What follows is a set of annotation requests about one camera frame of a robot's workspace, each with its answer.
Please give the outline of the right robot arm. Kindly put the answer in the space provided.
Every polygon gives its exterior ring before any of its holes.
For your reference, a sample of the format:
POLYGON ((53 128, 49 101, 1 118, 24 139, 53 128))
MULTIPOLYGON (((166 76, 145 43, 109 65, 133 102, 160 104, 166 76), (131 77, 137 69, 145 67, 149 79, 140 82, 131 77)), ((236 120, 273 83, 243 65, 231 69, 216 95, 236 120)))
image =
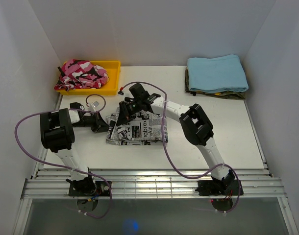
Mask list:
POLYGON ((240 181, 220 155, 214 139, 213 124, 200 105, 180 105, 168 101, 166 95, 149 94, 143 82, 131 82, 129 91, 132 96, 125 97, 119 103, 118 126, 132 121, 132 117, 139 111, 148 111, 161 115, 163 119, 170 118, 179 122, 186 140, 201 152, 209 167, 208 173, 211 174, 211 183, 208 186, 199 185, 198 191, 206 195, 240 194, 240 181))

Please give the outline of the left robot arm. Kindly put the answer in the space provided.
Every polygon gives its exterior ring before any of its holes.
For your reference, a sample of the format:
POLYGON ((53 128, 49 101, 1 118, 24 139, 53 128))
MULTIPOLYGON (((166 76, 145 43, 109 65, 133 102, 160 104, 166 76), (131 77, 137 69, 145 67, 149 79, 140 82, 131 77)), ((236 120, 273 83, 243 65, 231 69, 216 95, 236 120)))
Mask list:
POLYGON ((62 161, 63 166, 71 174, 67 182, 75 191, 91 196, 97 190, 97 184, 89 167, 81 160, 72 147, 75 142, 74 128, 90 128, 93 133, 106 132, 109 125, 99 113, 85 112, 84 106, 78 102, 70 104, 55 112, 40 114, 41 142, 62 161))

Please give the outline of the newspaper print trousers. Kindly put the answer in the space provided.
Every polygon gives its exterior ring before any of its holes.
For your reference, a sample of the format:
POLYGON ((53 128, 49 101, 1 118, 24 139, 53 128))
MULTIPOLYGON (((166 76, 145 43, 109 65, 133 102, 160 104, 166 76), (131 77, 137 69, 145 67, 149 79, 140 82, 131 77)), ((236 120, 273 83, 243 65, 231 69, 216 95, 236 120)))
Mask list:
POLYGON ((109 129, 106 142, 113 145, 151 145, 156 142, 168 142, 167 120, 161 115, 140 111, 132 121, 117 126, 119 109, 107 118, 109 129))

